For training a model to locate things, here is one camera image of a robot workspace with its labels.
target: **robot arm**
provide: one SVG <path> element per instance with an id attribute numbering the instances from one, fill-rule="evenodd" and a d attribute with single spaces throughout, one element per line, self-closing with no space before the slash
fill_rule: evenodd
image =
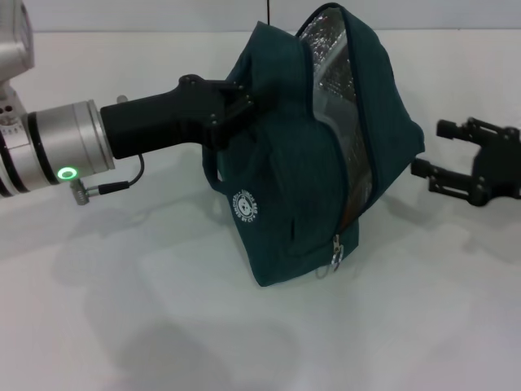
<path id="1" fill-rule="evenodd" d="M 521 143 L 519 130 L 500 128 L 470 118 L 463 126 L 440 121 L 437 135 L 481 146 L 471 175 L 448 171 L 426 160 L 416 159 L 411 173 L 429 179 L 429 191 L 460 198 L 474 206 L 485 206 L 497 197 L 521 199 Z"/>
<path id="2" fill-rule="evenodd" d="M 226 81 L 182 77 L 179 86 L 102 108 L 79 102 L 26 113 L 9 86 L 34 65 L 33 31 L 21 0 L 0 0 L 0 198 L 70 182 L 78 204 L 132 182 L 85 189 L 81 178 L 114 169 L 113 159 L 179 143 L 218 150 L 255 111 L 252 98 Z"/>

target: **bag handle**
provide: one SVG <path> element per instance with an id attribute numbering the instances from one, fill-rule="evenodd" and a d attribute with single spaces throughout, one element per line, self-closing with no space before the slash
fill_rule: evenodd
<path id="1" fill-rule="evenodd" d="M 266 146 L 266 143 L 258 143 L 246 169 L 233 179 L 222 181 L 219 179 L 217 173 L 217 152 L 203 147 L 204 175 L 206 175 L 206 179 L 213 190 L 219 191 L 225 196 L 231 196 L 237 191 L 237 184 L 243 186 L 244 183 L 248 183 L 249 179 L 261 169 L 264 163 L 268 160 L 269 150 L 270 149 Z"/>

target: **screw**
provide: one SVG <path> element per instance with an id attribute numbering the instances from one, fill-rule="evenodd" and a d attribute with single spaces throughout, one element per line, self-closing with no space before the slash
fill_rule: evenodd
<path id="1" fill-rule="evenodd" d="M 120 96 L 118 96 L 117 99 L 116 99 L 116 102 L 117 102 L 118 104 L 120 104 L 120 103 L 125 103 L 125 102 L 128 102 L 128 101 L 129 101 L 129 99 L 128 99 L 126 96 L 124 96 L 124 95 L 120 95 Z"/>

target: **cable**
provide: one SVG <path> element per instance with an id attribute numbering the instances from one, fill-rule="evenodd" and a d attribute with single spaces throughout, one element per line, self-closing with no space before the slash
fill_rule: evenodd
<path id="1" fill-rule="evenodd" d="M 138 155 L 139 157 L 139 164 L 141 165 L 139 169 L 139 173 L 132 181 L 128 182 L 114 182 L 114 183 L 106 183 L 104 185 L 99 185 L 96 187 L 91 187 L 87 189 L 88 191 L 96 190 L 98 191 L 99 195 L 104 196 L 106 194 L 114 193 L 116 191 L 126 190 L 129 189 L 131 186 L 135 185 L 139 179 L 143 176 L 145 172 L 145 160 L 143 159 L 143 155 Z"/>
<path id="2" fill-rule="evenodd" d="M 139 164 L 141 165 L 141 169 L 139 169 L 139 174 L 134 178 L 132 181 L 129 182 L 129 186 L 133 186 L 136 183 L 138 183 L 139 179 L 143 176 L 143 173 L 145 172 L 145 160 L 143 159 L 143 155 L 139 154 Z"/>

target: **black cable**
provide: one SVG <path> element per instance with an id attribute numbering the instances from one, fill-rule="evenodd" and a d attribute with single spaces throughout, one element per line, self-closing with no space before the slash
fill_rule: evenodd
<path id="1" fill-rule="evenodd" d="M 143 155 L 139 154 L 138 157 L 139 157 L 139 164 L 141 165 L 141 169 L 139 170 L 139 173 L 136 176 L 136 178 L 134 178 L 132 181 L 129 182 L 129 186 L 133 186 L 136 183 L 138 183 L 138 180 L 141 179 L 141 177 L 143 176 L 143 173 L 145 172 L 145 160 L 143 159 Z"/>
<path id="2" fill-rule="evenodd" d="M 114 193 L 116 191 L 126 190 L 129 189 L 131 186 L 135 185 L 139 179 L 143 176 L 143 173 L 145 172 L 145 160 L 143 159 L 143 155 L 138 155 L 139 157 L 139 164 L 141 165 L 141 168 L 139 169 L 139 173 L 132 181 L 128 182 L 114 182 L 114 183 L 106 183 L 104 185 L 98 186 L 98 191 L 101 196 L 104 196 L 106 194 Z"/>
<path id="3" fill-rule="evenodd" d="M 268 15 L 267 15 L 268 25 L 271 25 L 271 4 L 269 3 L 269 0 L 266 0 L 266 6 L 268 7 Z"/>

